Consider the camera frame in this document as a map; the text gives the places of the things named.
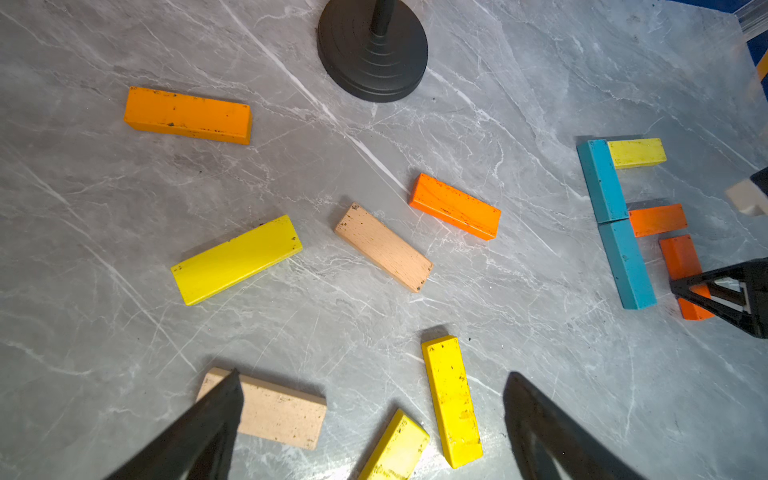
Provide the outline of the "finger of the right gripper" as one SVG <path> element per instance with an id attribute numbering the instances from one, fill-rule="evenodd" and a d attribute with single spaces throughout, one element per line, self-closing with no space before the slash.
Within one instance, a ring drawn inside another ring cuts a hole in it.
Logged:
<path id="1" fill-rule="evenodd" d="M 767 258 L 670 281 L 672 293 L 745 333 L 767 338 Z"/>

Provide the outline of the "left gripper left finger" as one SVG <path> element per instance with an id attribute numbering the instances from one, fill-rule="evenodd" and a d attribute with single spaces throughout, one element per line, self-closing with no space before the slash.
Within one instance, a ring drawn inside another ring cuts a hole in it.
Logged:
<path id="1" fill-rule="evenodd" d="M 110 479 L 226 479 L 244 405 L 233 370 Z"/>

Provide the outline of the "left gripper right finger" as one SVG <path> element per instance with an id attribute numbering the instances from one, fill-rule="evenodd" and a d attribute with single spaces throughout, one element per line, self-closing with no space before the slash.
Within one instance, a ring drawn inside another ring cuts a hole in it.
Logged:
<path id="1" fill-rule="evenodd" d="M 639 479 L 635 470 L 598 442 L 519 372 L 509 374 L 505 423 L 524 479 Z"/>

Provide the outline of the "teal block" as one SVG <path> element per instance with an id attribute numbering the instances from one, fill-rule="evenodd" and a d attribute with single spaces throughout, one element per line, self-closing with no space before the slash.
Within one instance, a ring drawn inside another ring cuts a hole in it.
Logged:
<path id="1" fill-rule="evenodd" d="M 629 218 L 608 143 L 589 140 L 577 147 L 583 175 L 598 224 Z"/>
<path id="2" fill-rule="evenodd" d="M 657 304 L 648 271 L 629 219 L 598 225 L 608 263 L 625 309 Z"/>

